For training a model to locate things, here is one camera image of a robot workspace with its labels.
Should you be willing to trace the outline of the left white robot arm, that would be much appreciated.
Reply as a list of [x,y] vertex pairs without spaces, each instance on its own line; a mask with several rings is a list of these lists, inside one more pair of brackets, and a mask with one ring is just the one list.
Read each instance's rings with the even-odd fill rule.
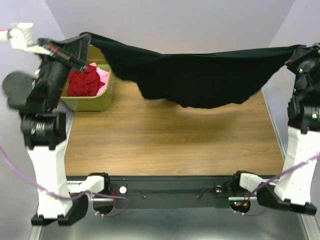
[[13,31],[7,31],[6,36],[13,48],[41,59],[34,75],[13,71],[2,82],[8,106],[19,112],[24,145],[35,172],[38,207],[31,224],[46,226],[57,222],[70,226],[86,215],[93,195],[106,197],[111,193],[107,173],[91,173],[74,191],[68,190],[67,117],[56,110],[71,70],[82,72],[87,68],[91,36],[86,33],[62,41],[32,40],[14,36]]

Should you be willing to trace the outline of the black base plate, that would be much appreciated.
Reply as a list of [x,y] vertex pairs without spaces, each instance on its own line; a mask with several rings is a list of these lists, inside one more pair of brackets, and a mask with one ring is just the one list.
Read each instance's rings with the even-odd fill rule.
[[129,200],[128,209],[229,208],[230,199],[248,194],[232,188],[231,175],[111,176],[117,196]]

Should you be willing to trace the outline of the red t shirt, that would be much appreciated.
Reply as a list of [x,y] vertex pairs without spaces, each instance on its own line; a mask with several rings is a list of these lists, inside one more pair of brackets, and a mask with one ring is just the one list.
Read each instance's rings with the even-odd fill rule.
[[85,71],[72,70],[68,76],[68,97],[94,97],[106,84],[101,81],[95,63],[87,64]]

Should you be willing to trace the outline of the black t shirt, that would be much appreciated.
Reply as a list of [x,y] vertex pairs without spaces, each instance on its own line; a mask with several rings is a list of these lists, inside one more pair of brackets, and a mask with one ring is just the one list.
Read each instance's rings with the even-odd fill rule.
[[242,104],[284,66],[299,45],[215,53],[159,53],[95,33],[113,73],[137,85],[147,100],[165,99],[183,108]]

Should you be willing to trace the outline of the pink t shirt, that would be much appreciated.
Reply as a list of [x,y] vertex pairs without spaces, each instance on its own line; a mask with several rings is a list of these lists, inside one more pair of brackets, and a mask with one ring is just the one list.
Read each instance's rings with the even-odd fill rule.
[[100,77],[100,82],[103,83],[103,85],[99,88],[98,92],[96,93],[96,95],[99,96],[107,89],[111,67],[108,64],[96,64],[94,62],[90,63],[89,65],[96,67],[96,72]]

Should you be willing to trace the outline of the olive green plastic bin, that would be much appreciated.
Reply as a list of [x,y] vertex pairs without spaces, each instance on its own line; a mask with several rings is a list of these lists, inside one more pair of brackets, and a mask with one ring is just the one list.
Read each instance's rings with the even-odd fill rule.
[[[95,46],[91,45],[88,52],[87,65],[91,63],[108,64],[102,52]],[[112,88],[115,80],[115,75],[110,67],[110,75],[106,90],[101,95],[87,96],[87,97],[69,97],[67,90],[69,86],[69,78],[63,89],[61,100],[66,103],[68,107],[76,112],[103,112],[109,108],[112,99]]]

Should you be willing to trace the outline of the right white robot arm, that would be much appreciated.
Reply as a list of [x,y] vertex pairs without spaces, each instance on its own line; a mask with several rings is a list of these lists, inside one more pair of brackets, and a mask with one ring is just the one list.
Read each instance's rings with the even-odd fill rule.
[[311,185],[320,157],[320,45],[300,47],[285,63],[295,75],[287,106],[288,146],[282,172],[270,179],[238,170],[230,182],[231,192],[242,195],[233,209],[246,215],[251,196],[260,206],[314,216]]

